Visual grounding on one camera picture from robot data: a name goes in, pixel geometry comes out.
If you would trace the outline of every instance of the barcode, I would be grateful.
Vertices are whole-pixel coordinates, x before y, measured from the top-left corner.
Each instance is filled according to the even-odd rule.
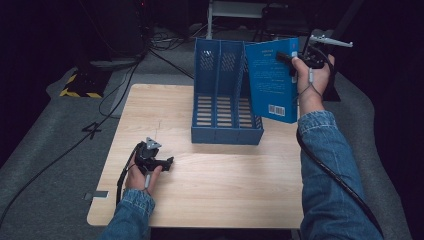
[[[284,107],[275,106],[275,105],[268,105],[268,112],[271,114],[279,115],[279,116],[286,115],[286,109]]]

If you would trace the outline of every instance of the wire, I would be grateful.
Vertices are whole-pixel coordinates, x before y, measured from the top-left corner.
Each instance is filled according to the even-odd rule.
[[[122,56],[122,57],[128,57],[128,58],[133,58],[134,59],[134,61],[133,62],[131,62],[131,63],[126,63],[126,64],[115,64],[115,65],[112,65],[112,66],[106,66],[106,67],[103,67],[103,66],[95,66],[95,65],[93,65],[94,67],[96,67],[96,68],[98,68],[98,69],[100,69],[100,70],[103,70],[103,71],[115,71],[115,70],[119,70],[119,69],[125,69],[125,68],[128,68],[128,67],[132,67],[132,66],[134,66],[134,65],[136,65],[139,61],[141,61],[143,58],[144,58],[144,56],[146,55],[146,53],[147,53],[147,51],[146,51],[146,47],[144,47],[143,48],[143,50],[140,52],[140,53],[138,53],[138,54],[135,54],[135,55],[133,55],[133,54],[131,54],[131,55],[128,55],[128,54],[124,54],[124,53],[122,53],[122,52],[120,52],[120,51],[117,51],[117,50],[115,50],[112,46],[110,46],[110,44],[106,41],[106,39],[103,37],[103,35],[102,35],[102,33],[100,32],[100,30],[98,29],[98,27],[97,27],[97,25],[95,24],[95,22],[94,22],[94,20],[93,20],[93,18],[90,16],[90,14],[89,14],[89,12],[88,12],[88,10],[87,10],[87,8],[84,6],[84,4],[81,2],[81,0],[78,0],[78,2],[79,2],[79,4],[81,5],[81,7],[83,8],[83,10],[84,10],[84,13],[87,15],[87,17],[88,17],[88,19],[90,20],[90,22],[91,22],[91,24],[92,24],[92,26],[94,27],[94,30],[96,31],[96,33],[97,33],[97,35],[99,36],[99,38],[100,38],[100,40],[106,45],[106,47],[110,50],[110,51],[112,51],[113,53],[115,53],[115,54],[117,54],[117,55],[119,55],[119,56]]]
[[[194,79],[194,76],[193,76],[191,73],[189,73],[189,72],[187,72],[186,70],[184,70],[183,68],[181,68],[181,67],[179,67],[179,66],[177,66],[177,65],[173,64],[171,61],[169,61],[169,60],[167,60],[167,59],[163,58],[162,56],[160,56],[159,54],[157,54],[156,52],[154,52],[154,51],[153,51],[153,50],[151,50],[151,49],[149,49],[149,52],[150,52],[151,54],[153,54],[153,56],[155,56],[155,57],[157,57],[157,58],[159,58],[159,59],[161,59],[161,60],[165,61],[165,62],[166,62],[166,63],[168,63],[169,65],[173,66],[174,68],[176,68],[177,70],[179,70],[180,72],[182,72],[183,74],[185,74],[186,76],[188,76],[189,78]]]
[[[102,110],[101,110],[101,107],[102,107],[102,104],[103,104],[103,102],[108,98],[108,97],[110,97],[114,92],[116,92],[122,85],[124,85],[124,83],[127,81],[127,75],[128,75],[128,73],[131,71],[131,69],[132,68],[130,68],[130,69],[128,69],[128,71],[127,71],[127,73],[125,73],[125,77],[124,77],[124,81],[122,81],[122,83],[121,84],[119,84],[115,89],[113,89],[113,91],[112,92],[110,92],[106,97],[104,97],[103,98],[103,100],[102,100],[102,102],[99,104],[99,113],[102,115],[102,116],[107,116],[107,114],[105,114],[105,113],[103,113],[102,112]],[[112,117],[112,116],[110,116],[110,118],[113,118],[113,119],[120,119],[120,117]]]
[[[323,163],[312,151],[306,146],[305,142],[303,142],[302,137],[300,136],[299,129],[296,131],[296,139],[299,143],[302,150],[325,172],[327,173],[340,187],[352,197],[352,199],[358,204],[358,206],[362,209],[368,219],[372,224],[377,228],[378,232],[384,238],[383,230],[380,227],[380,224],[377,221],[377,218],[372,213],[371,209],[368,205],[361,199],[361,197],[347,185],[336,173],[334,173],[325,163]]]
[[[313,51],[321,55],[322,59],[324,59],[325,63],[327,63],[328,65],[328,68],[330,69],[329,81],[328,81],[327,87],[325,88],[324,93],[322,94],[323,100],[326,101],[328,100],[328,95],[332,91],[335,91],[334,84],[336,81],[336,69],[334,68],[334,65],[330,62],[330,59],[328,59],[328,56],[323,51],[321,51],[321,49],[314,47],[312,45],[309,45],[308,48],[311,48]]]
[[[170,38],[166,32],[158,32],[151,38],[151,49],[158,51],[174,50],[184,43],[189,41],[177,37]],[[160,46],[159,44],[167,43],[167,46]]]
[[[116,183],[117,189],[116,189],[116,205],[121,201],[121,192],[122,192],[122,185],[124,184],[125,176],[127,175],[128,170],[130,170],[131,167],[133,167],[136,164],[131,165],[131,167],[128,167],[130,165],[131,159],[134,156],[134,154],[137,152],[137,150],[140,148],[140,144],[137,144],[134,147],[134,150],[131,152],[130,157],[127,160],[127,163],[125,164],[124,168],[122,169],[121,175],[119,176],[118,182]]]
[[[130,78],[128,80],[127,86],[125,88],[124,93],[128,90],[128,87],[130,85],[132,76],[134,74],[135,69],[138,67],[138,65],[140,64],[141,61],[139,61],[136,66],[133,68]],[[59,160],[61,160],[64,156],[66,156],[68,153],[70,153],[72,150],[74,150],[76,147],[78,147],[85,139],[87,139],[93,132],[95,132],[107,119],[110,118],[110,116],[113,114],[113,112],[115,112],[115,110],[118,108],[119,104],[122,102],[122,100],[124,99],[125,94],[123,94],[121,96],[121,99],[119,100],[119,102],[116,104],[116,106],[112,109],[112,111],[105,117],[103,118],[103,120],[97,125],[94,126],[94,129],[91,130],[89,133],[87,133],[83,138],[81,138],[77,143],[75,143],[71,148],[69,148],[68,150],[66,150],[62,155],[60,155],[59,157],[57,157],[55,160],[53,160],[50,164],[48,164],[46,167],[44,167],[40,172],[38,172],[34,177],[32,177],[16,194],[15,196],[12,198],[12,200],[7,204],[6,208],[4,209],[2,216],[0,218],[0,229],[1,226],[3,225],[3,221],[6,217],[7,212],[9,211],[10,207],[12,206],[12,204],[15,202],[15,200],[19,197],[19,195],[21,195],[21,193],[32,183],[34,182],[43,172],[45,172],[48,168],[50,168],[51,166],[53,166],[55,163],[57,163]]]
[[[192,35],[191,35],[191,38],[195,38],[196,37],[196,34],[198,34],[198,33],[200,33],[204,28],[206,28],[208,26],[208,24],[205,24],[205,25],[203,25],[202,27],[200,27],[197,31],[195,31]]]

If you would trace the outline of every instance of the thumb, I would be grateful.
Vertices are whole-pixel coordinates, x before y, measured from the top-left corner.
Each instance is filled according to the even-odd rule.
[[[149,184],[149,187],[148,187],[148,191],[149,191],[150,194],[153,193],[153,190],[154,190],[155,185],[156,185],[156,181],[158,180],[161,172],[162,172],[162,166],[157,166],[153,170],[153,172],[151,173],[150,184]]]
[[[293,64],[293,67],[297,70],[299,78],[308,77],[309,68],[300,58],[298,57],[292,58],[292,64]]]

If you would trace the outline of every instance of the book cover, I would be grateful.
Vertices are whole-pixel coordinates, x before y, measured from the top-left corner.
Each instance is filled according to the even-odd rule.
[[[245,45],[255,115],[286,123],[297,121],[297,79],[276,60],[277,51],[297,56],[298,38]]]

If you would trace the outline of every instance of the finger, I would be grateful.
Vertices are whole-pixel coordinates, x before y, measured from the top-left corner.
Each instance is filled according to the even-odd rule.
[[[144,184],[145,184],[144,175],[141,174],[141,171],[138,169],[137,166],[133,166],[128,172],[128,177],[125,181],[125,186],[127,188],[143,190]]]
[[[333,66],[334,66],[334,63],[336,61],[336,59],[334,58],[334,56],[331,55],[331,54],[328,54],[328,59],[330,60],[331,64],[333,64]]]
[[[135,164],[135,153],[133,154],[133,156],[132,156],[132,158],[130,160],[130,165],[128,165],[128,166],[131,166],[133,164]]]
[[[299,78],[308,76],[308,66],[298,57],[292,58],[292,64],[299,74]]]
[[[154,190],[155,185],[156,185],[156,181],[159,178],[159,175],[160,175],[161,172],[162,172],[162,166],[157,166],[155,168],[155,170],[153,170],[153,172],[151,173],[150,183],[149,183],[149,187],[148,187],[149,193],[153,193],[153,190]]]

